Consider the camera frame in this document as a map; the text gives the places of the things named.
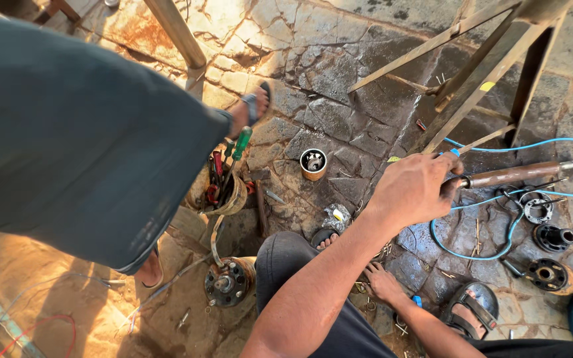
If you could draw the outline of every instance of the yellow tape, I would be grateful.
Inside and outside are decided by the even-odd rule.
[[[480,90],[482,90],[483,92],[488,92],[490,88],[494,87],[494,85],[496,85],[494,82],[486,82],[483,85],[481,85]]]

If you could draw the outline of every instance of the green screwdriver handle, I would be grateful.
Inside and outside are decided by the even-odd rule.
[[[240,160],[243,157],[243,151],[249,143],[253,130],[249,126],[245,126],[238,137],[238,142],[235,144],[234,155],[231,156],[234,160]]]
[[[225,149],[225,158],[231,156],[231,152],[234,150],[234,141],[230,140],[229,138],[225,138],[227,141],[227,149]]]

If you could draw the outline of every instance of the stone floor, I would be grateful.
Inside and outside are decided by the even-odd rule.
[[[267,185],[286,201],[281,205],[267,199],[271,208],[271,232],[288,230],[310,238],[326,216],[322,209],[330,203],[341,203],[351,214],[359,215],[389,165],[388,158],[403,157],[421,134],[415,122],[421,120],[429,124],[436,112],[432,97],[422,97],[386,78],[363,87],[354,96],[348,96],[346,89],[450,27],[458,11],[466,15],[489,2],[465,2],[473,5],[467,10],[459,9],[459,0],[426,0],[421,6],[409,0],[176,2],[183,16],[188,16],[188,25],[208,60],[202,91],[198,90],[203,102],[228,108],[261,81],[267,80],[272,85],[273,109],[254,128],[250,150],[240,166],[243,170],[271,169],[272,178]],[[123,0],[118,10],[110,10],[96,0],[70,0],[70,3],[83,16],[82,21],[70,24],[59,13],[46,26],[137,61],[181,87],[187,83],[188,76],[192,76],[142,1]],[[437,78],[448,78],[463,66],[496,23],[497,20],[493,20],[480,26],[463,38],[402,66],[394,74],[425,86],[436,86]],[[519,73],[520,64],[515,64],[479,105],[508,113]],[[524,144],[573,136],[573,9],[554,47],[526,121],[520,136]],[[469,143],[502,126],[497,120],[471,113],[450,138]],[[502,145],[494,140],[486,147]],[[330,159],[327,174],[318,182],[306,181],[295,160],[304,149],[311,147],[322,149]],[[439,148],[450,149],[448,145]],[[466,173],[551,159],[573,159],[573,144],[546,145],[516,153],[471,151],[462,156]],[[569,176],[558,190],[573,192],[573,171]],[[481,201],[492,193],[493,188],[459,191],[456,203]],[[512,212],[488,203],[454,211],[439,219],[437,233],[447,247],[469,255],[478,224],[481,255],[491,256],[504,247],[505,232],[513,218]],[[227,251],[225,254],[253,255],[261,242],[253,233],[255,229],[249,229],[257,220],[255,210],[243,210],[230,220],[235,224],[245,223],[245,229],[236,238],[226,241],[222,250]],[[573,199],[555,206],[551,223],[573,227]],[[545,253],[532,241],[532,229],[533,225],[522,222],[515,230],[507,257],[517,267],[523,269],[532,259],[552,257],[573,268],[573,247],[562,255]],[[183,266],[188,259],[186,252],[195,255],[204,252],[183,235],[175,231],[165,237],[169,252],[178,252],[183,257],[163,261],[168,272]],[[500,301],[498,328],[490,334],[490,339],[507,338],[510,329],[514,330],[514,338],[572,339],[565,315],[568,297],[545,293],[525,279],[514,278],[498,261],[470,262],[444,252],[430,237],[427,224],[408,227],[391,241],[392,250],[380,260],[410,292],[421,296],[423,306],[432,313],[438,315],[462,284],[479,280],[488,283]],[[165,246],[161,251],[165,257]],[[87,339],[82,346],[77,346],[76,355],[91,357],[103,352],[119,357],[236,356],[256,317],[254,298],[205,317],[206,298],[201,283],[205,272],[206,265],[199,266],[180,280],[176,289],[157,299],[155,308],[143,312],[137,320],[139,330],[132,335],[126,334],[124,328],[114,333],[117,327],[112,325],[119,320],[106,322],[100,317],[126,315],[148,293],[138,288],[130,290],[133,281],[128,281],[118,295],[102,294],[97,300],[103,306],[106,299],[105,306],[96,307],[94,312],[106,312],[111,306],[111,313],[93,316],[90,324],[80,329],[78,334]],[[0,299],[9,301],[19,290],[0,286]],[[183,299],[193,301],[179,303]],[[361,294],[352,294],[351,299],[374,321],[380,335],[398,355],[404,356],[404,351],[408,351],[409,357],[417,356],[410,348],[412,343],[402,338],[401,332],[391,324],[389,311],[379,307],[376,313],[368,312]],[[178,334],[171,327],[189,304],[194,307],[192,316],[187,329]],[[54,303],[53,309],[59,311],[59,305]],[[85,316],[83,309],[76,312]],[[26,313],[20,320],[32,324],[34,316]]]

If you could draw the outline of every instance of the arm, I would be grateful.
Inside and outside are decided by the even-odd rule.
[[[363,272],[370,282],[370,286],[366,286],[369,296],[389,305],[417,335],[429,356],[484,357],[454,330],[408,298],[395,277],[379,263],[368,264]]]
[[[443,183],[450,170],[463,172],[452,153],[410,155],[387,167],[354,224],[269,301],[241,356],[306,357],[313,353],[328,335],[348,292],[373,255],[403,227],[450,211],[458,186],[458,179]]]

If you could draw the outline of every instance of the dark gray pants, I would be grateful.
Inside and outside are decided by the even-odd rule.
[[[294,232],[279,232],[268,237],[262,244],[256,261],[258,312],[262,312],[280,287],[317,254],[317,249]],[[573,357],[573,342],[568,341],[514,339],[471,343],[490,358]],[[348,299],[329,335],[311,356],[396,357]]]
[[[140,64],[0,19],[0,232],[134,274],[230,121]]]

